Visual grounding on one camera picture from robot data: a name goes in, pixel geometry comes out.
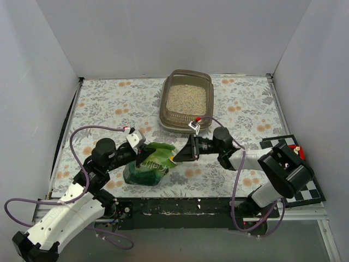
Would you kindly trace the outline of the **green litter bag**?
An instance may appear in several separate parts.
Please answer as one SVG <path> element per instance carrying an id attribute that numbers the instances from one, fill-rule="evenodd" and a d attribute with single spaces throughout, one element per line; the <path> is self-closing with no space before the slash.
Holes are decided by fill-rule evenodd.
<path id="1" fill-rule="evenodd" d="M 123 177 L 127 184 L 156 186 L 170 169 L 177 166 L 174 161 L 170 160 L 170 156 L 178 153 L 175 146 L 158 142 L 151 142 L 149 146 L 155 148 L 156 152 L 141 163 L 139 168 L 136 167 L 136 162 L 125 166 Z"/>

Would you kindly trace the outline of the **brown plastic litter box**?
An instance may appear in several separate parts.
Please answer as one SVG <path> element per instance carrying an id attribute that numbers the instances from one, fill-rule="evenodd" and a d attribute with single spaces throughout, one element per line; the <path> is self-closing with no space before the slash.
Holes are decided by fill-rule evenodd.
<path id="1" fill-rule="evenodd" d="M 159 111 L 160 125 L 169 132 L 190 134 L 189 123 L 197 117 L 200 131 L 212 123 L 214 87 L 208 74 L 176 69 L 164 82 Z"/>

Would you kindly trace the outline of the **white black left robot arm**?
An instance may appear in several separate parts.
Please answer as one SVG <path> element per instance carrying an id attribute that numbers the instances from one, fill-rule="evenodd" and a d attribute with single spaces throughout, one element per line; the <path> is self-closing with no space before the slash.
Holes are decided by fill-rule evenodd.
<path id="1" fill-rule="evenodd" d="M 50 203 L 52 209 L 27 231 L 13 236 L 19 256 L 24 261 L 57 261 L 67 243 L 85 227 L 116 213 L 115 197 L 104 189 L 109 171 L 131 162 L 140 164 L 155 151 L 135 137 L 120 147 L 112 139 L 99 140 L 64 195 Z"/>

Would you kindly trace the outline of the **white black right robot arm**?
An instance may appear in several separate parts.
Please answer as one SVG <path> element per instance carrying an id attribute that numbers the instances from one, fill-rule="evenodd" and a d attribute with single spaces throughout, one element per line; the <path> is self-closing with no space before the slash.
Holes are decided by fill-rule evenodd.
<path id="1" fill-rule="evenodd" d="M 219 164 L 226 170 L 263 171 L 268 182 L 251 192 L 232 212 L 240 216 L 261 216 L 267 206 L 276 201 L 293 198 L 314 178 L 313 169 L 285 142 L 262 150 L 245 150 L 233 144 L 225 127 L 214 129 L 212 139 L 189 135 L 185 146 L 174 156 L 174 162 L 192 162 L 202 154 L 217 154 Z"/>

